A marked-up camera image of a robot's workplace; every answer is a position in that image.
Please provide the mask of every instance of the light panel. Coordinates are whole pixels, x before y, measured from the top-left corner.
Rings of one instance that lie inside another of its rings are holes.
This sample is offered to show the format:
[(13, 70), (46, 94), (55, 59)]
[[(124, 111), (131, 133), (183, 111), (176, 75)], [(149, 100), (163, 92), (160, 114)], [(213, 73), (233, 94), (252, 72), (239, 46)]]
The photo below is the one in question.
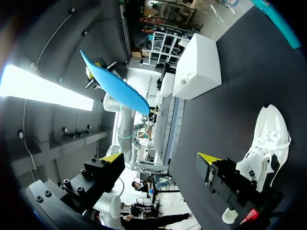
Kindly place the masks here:
[(4, 69), (0, 95), (59, 104), (87, 111), (92, 111), (94, 104), (91, 98), (65, 89), (14, 65), (8, 65)]

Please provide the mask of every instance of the gray wall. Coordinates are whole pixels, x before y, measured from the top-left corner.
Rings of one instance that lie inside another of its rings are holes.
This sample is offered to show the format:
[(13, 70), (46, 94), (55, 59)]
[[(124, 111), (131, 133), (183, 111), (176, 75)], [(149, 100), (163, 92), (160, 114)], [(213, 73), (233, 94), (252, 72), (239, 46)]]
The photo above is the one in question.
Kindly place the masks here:
[[(75, 8), (75, 12), (54, 35), (37, 66), (31, 69), (31, 62), (37, 62), (48, 39), (67, 19), (71, 8)], [(115, 114), (103, 109), (103, 90), (85, 89), (87, 76), (81, 49), (92, 61), (106, 65), (117, 61), (118, 72), (125, 77), (129, 55), (117, 1), (59, 0), (29, 25), (11, 53), (9, 64), (94, 99), (91, 112), (27, 100), (25, 114), (24, 99), (8, 97), (4, 100), (4, 141), (21, 186), (33, 182), (30, 170), (36, 180), (50, 178), (57, 183), (71, 179), (83, 168), (86, 159), (97, 153), (99, 157), (104, 156), (111, 144)], [(23, 130), (23, 115), (25, 139), (34, 155), (36, 170), (24, 140), (19, 140), (17, 135), (18, 130)], [(91, 134), (76, 140), (64, 138), (62, 127), (76, 132), (78, 120), (79, 131), (91, 125)]]

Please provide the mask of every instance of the white shelf unit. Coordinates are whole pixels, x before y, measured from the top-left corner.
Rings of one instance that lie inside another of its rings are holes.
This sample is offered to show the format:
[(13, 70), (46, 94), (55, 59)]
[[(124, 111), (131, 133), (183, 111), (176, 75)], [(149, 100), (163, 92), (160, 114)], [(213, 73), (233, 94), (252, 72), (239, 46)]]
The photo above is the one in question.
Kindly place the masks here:
[[(171, 45), (165, 44), (166, 37), (172, 38)], [(155, 31), (153, 33), (151, 49), (143, 50), (149, 53), (149, 56), (144, 59), (143, 64), (155, 66), (160, 62), (167, 62), (170, 65), (170, 67), (176, 68), (177, 62), (183, 52), (181, 52), (180, 48), (175, 47), (175, 44), (177, 41), (179, 42), (181, 39), (189, 42), (189, 39), (186, 36), (180, 35), (178, 33), (172, 32), (171, 34), (168, 31), (165, 32)], [(153, 54), (159, 55), (157, 60), (153, 59)], [(166, 56), (166, 60), (161, 60), (162, 55)]]

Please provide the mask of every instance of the black pants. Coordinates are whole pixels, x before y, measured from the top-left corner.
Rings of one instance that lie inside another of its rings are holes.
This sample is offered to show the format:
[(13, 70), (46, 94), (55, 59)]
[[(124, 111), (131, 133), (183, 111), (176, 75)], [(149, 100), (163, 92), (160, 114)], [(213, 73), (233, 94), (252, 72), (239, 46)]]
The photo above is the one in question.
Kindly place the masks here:
[(189, 214), (171, 215), (151, 219), (132, 219), (123, 223), (125, 230), (156, 230), (169, 224), (181, 222), (189, 218)]

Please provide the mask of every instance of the white sneaker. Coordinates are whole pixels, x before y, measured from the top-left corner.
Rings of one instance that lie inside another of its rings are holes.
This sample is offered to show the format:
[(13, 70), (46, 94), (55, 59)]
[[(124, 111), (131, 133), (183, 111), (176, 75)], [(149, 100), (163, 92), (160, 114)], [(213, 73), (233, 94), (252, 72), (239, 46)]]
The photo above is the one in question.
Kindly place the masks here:
[[(272, 186), (278, 171), (286, 162), (290, 142), (282, 114), (273, 105), (263, 107), (256, 121), (251, 147), (243, 160), (236, 164), (236, 169), (250, 181), (257, 181), (257, 191), (261, 192), (263, 187)], [(229, 211), (227, 209), (223, 217), (228, 217)]]

